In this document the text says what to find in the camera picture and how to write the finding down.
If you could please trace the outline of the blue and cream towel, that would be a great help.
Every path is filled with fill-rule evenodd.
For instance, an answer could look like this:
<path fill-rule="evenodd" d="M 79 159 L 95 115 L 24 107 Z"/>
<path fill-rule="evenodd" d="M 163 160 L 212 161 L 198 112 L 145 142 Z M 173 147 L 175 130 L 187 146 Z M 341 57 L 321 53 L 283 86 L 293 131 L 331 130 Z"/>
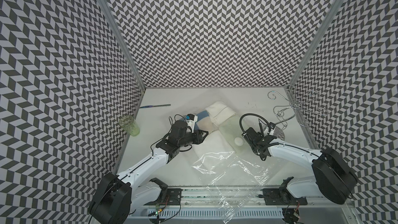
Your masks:
<path fill-rule="evenodd" d="M 197 114 L 198 121 L 195 123 L 194 129 L 195 130 L 203 130 L 212 133 L 214 130 L 213 124 L 210 120 L 209 113 L 204 110 Z"/>

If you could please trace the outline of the white towel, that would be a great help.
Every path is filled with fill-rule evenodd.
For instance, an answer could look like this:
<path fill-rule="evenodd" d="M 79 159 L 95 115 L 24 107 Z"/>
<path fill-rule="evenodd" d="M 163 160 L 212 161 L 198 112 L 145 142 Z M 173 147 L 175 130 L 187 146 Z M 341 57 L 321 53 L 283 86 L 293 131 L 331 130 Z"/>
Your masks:
<path fill-rule="evenodd" d="M 193 145 L 198 160 L 192 168 L 206 175 L 219 174 L 238 159 L 236 151 L 226 141 L 220 131 L 209 134 L 200 145 Z"/>
<path fill-rule="evenodd" d="M 205 108 L 205 110 L 208 112 L 211 122 L 217 127 L 219 127 L 229 118 L 236 115 L 236 112 L 222 101 L 213 103 Z"/>

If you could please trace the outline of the pale green cloth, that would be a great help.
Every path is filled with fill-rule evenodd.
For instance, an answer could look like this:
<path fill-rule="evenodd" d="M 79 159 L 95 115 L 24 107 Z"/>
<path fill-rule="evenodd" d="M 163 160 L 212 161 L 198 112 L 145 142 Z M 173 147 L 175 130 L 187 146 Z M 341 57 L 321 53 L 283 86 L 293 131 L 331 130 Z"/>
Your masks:
<path fill-rule="evenodd" d="M 250 146 L 242 137 L 243 131 L 240 128 L 239 120 L 239 116 L 229 118 L 219 126 L 219 131 L 237 153 L 243 153 L 247 151 Z M 243 146 L 236 146 L 234 143 L 235 138 L 242 138 L 244 140 Z"/>

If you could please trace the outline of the clear plastic vacuum bag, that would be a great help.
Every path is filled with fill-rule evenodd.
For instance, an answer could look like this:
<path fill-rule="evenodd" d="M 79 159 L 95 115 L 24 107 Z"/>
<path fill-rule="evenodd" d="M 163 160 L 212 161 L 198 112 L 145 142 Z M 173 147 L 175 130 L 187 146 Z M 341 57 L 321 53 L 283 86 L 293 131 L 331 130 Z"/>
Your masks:
<path fill-rule="evenodd" d="M 274 183 L 275 175 L 285 166 L 276 158 L 261 160 L 242 137 L 240 115 L 229 100 L 208 90 L 194 99 L 189 112 L 198 116 L 196 129 L 208 131 L 202 144 L 188 153 L 193 162 L 184 179 L 188 186 L 199 186 L 201 204 L 219 211 L 228 224 L 251 203 L 261 188 Z"/>

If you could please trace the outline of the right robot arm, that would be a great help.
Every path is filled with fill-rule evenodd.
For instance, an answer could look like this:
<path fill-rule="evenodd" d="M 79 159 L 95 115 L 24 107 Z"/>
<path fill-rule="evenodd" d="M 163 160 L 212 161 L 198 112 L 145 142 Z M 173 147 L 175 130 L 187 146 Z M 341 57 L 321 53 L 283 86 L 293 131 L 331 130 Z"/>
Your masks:
<path fill-rule="evenodd" d="M 343 205 L 359 181 L 354 170 L 334 149 L 300 147 L 272 135 L 260 134 L 253 128 L 244 131 L 242 137 L 263 161 L 267 157 L 275 157 L 312 170 L 310 176 L 290 176 L 285 179 L 280 186 L 282 198 L 325 197 L 335 204 Z"/>

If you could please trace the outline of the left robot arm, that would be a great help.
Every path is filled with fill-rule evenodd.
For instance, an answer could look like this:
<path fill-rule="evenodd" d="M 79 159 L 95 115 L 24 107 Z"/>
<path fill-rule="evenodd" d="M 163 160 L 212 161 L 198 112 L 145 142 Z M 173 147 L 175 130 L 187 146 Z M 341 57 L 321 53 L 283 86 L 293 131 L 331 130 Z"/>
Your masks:
<path fill-rule="evenodd" d="M 167 185 L 150 176 L 174 159 L 182 147 L 205 141 L 209 132 L 194 126 L 192 120 L 175 121 L 167 134 L 150 146 L 148 156 L 117 175 L 106 174 L 88 207 L 90 218 L 101 224 L 122 224 L 141 206 L 164 202 Z"/>

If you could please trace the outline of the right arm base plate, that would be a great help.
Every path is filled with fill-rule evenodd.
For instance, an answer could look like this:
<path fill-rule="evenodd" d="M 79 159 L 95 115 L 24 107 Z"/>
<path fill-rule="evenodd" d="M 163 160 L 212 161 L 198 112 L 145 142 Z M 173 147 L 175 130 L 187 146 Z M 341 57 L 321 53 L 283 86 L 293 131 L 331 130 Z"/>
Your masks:
<path fill-rule="evenodd" d="M 277 188 L 264 188 L 258 197 L 263 199 L 266 205 L 308 205 L 306 198 L 295 198 L 287 190 L 279 190 Z"/>

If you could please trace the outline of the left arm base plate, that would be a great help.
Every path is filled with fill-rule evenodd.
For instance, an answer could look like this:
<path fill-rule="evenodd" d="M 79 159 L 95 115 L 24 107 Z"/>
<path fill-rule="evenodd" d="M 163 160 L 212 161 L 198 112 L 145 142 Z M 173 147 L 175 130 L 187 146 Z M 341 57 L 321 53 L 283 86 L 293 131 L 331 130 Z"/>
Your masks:
<path fill-rule="evenodd" d="M 182 189 L 181 188 L 170 188 L 167 191 L 162 191 L 160 196 L 153 202 L 148 202 L 145 205 L 179 205 L 180 199 L 182 196 Z"/>

